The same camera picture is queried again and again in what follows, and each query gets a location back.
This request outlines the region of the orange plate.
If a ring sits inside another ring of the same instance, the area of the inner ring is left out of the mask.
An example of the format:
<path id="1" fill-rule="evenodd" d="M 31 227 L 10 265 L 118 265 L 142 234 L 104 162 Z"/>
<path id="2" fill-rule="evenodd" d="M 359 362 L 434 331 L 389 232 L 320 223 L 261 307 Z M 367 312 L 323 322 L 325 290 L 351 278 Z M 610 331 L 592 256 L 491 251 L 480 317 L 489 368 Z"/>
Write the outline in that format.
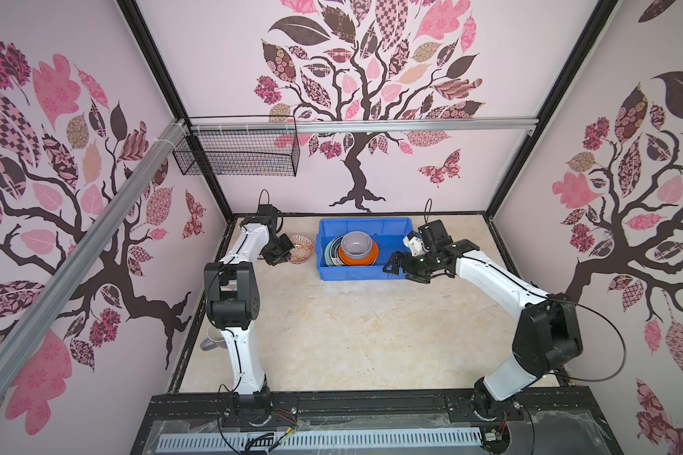
<path id="1" fill-rule="evenodd" d="M 338 253 L 344 265 L 349 267 L 371 267 L 379 257 L 379 247 L 376 243 L 373 243 L 370 252 L 362 259 L 352 259 L 341 246 L 338 248 Z"/>

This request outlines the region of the aluminium rail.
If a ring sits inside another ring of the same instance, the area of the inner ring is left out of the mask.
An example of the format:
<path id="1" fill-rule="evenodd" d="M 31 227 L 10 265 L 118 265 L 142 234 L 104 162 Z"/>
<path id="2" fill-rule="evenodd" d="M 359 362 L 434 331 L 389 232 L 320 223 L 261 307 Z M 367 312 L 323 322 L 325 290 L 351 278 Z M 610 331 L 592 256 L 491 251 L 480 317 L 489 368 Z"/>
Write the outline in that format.
<path id="1" fill-rule="evenodd" d="M 289 134 L 331 133 L 405 133 L 427 131 L 534 131 L 539 123 L 535 118 L 470 118 L 470 119 L 398 119 L 397 121 L 291 121 L 278 122 L 215 122 L 191 127 L 193 132 L 278 132 Z"/>
<path id="2" fill-rule="evenodd" d="M 46 283 L 44 290 L 0 343 L 0 399 L 38 348 L 61 310 L 98 260 L 104 247 L 119 229 L 134 203 L 150 184 L 161 164 L 187 133 L 185 119 L 173 119 L 152 144 L 132 176 L 120 188 L 97 221 L 91 225 L 76 250 Z"/>

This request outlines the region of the lavender grey mug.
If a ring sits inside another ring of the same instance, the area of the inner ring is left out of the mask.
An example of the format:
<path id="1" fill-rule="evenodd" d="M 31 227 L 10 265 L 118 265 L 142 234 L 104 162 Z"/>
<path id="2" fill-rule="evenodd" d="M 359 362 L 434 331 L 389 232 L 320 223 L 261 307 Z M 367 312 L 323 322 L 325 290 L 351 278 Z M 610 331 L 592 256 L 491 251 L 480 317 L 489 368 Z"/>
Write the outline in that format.
<path id="1" fill-rule="evenodd" d="M 227 344 L 221 331 L 214 327 L 208 327 L 206 337 L 200 343 L 200 350 L 210 352 L 216 349 L 226 349 Z"/>

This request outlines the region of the aluminium rail left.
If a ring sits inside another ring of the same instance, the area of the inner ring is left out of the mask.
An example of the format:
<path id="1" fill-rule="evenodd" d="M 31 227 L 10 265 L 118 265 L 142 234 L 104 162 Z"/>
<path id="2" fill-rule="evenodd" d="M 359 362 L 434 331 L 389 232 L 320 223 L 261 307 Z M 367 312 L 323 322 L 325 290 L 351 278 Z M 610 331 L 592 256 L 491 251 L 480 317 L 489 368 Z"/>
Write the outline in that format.
<path id="1" fill-rule="evenodd" d="M 98 260 L 104 247 L 119 229 L 134 203 L 150 184 L 161 164 L 187 133 L 185 119 L 173 119 L 152 144 L 132 176 L 120 188 L 97 221 L 91 225 L 76 250 L 46 283 L 44 290 L 0 343 L 0 399 L 38 348 L 61 310 Z"/>

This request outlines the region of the lavender grey bowl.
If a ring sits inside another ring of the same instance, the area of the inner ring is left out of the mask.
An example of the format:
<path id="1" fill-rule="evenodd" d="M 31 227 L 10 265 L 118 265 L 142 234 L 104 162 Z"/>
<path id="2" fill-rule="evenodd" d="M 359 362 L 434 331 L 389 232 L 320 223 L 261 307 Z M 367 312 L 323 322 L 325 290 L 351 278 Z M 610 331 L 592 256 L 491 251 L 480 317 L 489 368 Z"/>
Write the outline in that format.
<path id="1" fill-rule="evenodd" d="M 373 248 L 373 239 L 362 231 L 351 231 L 341 239 L 341 251 L 353 261 L 365 259 Z"/>

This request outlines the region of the white plate green rim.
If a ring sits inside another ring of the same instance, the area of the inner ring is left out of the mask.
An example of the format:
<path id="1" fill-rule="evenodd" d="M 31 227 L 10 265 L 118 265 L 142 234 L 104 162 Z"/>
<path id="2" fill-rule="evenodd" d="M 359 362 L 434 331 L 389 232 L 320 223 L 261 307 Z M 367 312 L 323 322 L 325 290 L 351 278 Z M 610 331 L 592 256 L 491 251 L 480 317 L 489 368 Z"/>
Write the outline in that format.
<path id="1" fill-rule="evenodd" d="M 342 240 L 343 237 L 338 236 L 326 245 L 324 249 L 324 263 L 327 267 L 343 267 L 345 265 L 339 256 Z"/>

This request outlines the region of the red patterned bowl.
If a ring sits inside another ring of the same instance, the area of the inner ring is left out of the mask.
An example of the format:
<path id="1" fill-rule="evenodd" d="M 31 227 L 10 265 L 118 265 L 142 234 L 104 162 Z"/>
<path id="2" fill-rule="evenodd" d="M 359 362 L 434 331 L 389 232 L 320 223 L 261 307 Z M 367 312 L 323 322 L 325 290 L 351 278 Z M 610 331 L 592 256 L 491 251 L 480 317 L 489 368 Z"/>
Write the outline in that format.
<path id="1" fill-rule="evenodd" d="M 290 235 L 290 241 L 293 244 L 291 250 L 290 263 L 294 265 L 301 265 L 308 261 L 314 254 L 314 242 L 301 234 Z"/>

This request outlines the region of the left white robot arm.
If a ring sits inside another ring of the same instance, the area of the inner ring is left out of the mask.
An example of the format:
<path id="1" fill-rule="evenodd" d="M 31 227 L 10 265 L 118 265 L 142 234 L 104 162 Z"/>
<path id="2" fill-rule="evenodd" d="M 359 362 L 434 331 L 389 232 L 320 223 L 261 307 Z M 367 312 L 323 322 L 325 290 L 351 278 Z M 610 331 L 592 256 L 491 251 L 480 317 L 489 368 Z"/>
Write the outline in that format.
<path id="1" fill-rule="evenodd" d="M 280 210 L 266 203 L 241 222 L 240 237 L 218 262 L 203 270 L 206 315 L 211 339 L 222 337 L 233 368 L 229 386 L 234 411 L 271 411 L 271 392 L 256 352 L 254 322 L 261 309 L 255 263 L 282 265 L 291 258 L 294 244 L 279 228 Z"/>

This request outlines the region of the aluminium rail back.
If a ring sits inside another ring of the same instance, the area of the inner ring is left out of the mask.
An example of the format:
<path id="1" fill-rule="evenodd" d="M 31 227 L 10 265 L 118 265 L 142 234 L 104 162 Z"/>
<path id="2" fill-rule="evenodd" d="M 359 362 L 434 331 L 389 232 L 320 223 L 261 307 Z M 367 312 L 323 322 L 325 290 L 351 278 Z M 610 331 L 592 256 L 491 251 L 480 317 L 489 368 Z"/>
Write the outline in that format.
<path id="1" fill-rule="evenodd" d="M 539 123 L 535 118 L 470 118 L 470 119 L 398 119 L 397 121 L 291 121 L 278 122 L 215 122 L 191 127 L 193 132 L 278 132 L 289 134 L 331 133 L 405 133 L 427 131 L 534 131 Z"/>

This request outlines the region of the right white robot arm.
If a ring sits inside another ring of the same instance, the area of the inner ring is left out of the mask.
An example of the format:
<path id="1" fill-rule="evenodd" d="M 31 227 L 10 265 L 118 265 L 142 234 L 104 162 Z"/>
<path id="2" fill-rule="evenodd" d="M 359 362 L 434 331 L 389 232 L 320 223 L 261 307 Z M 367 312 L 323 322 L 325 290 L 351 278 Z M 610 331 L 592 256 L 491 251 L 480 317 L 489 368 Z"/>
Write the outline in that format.
<path id="1" fill-rule="evenodd" d="M 475 415 L 493 421 L 507 400 L 584 352 L 576 305 L 566 295 L 548 293 L 499 267 L 469 240 L 455 241 L 434 220 L 403 238 L 383 271 L 430 284 L 459 277 L 495 300 L 516 322 L 511 354 L 474 384 Z"/>

